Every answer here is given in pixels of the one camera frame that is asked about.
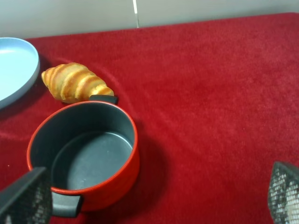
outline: red fabric surface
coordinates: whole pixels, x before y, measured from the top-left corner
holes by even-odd
[[[31,39],[42,70],[86,65],[139,132],[141,170],[113,206],[53,224],[272,223],[274,161],[299,165],[299,14]],[[37,126],[64,105],[39,79],[0,111],[0,189],[27,172]]]

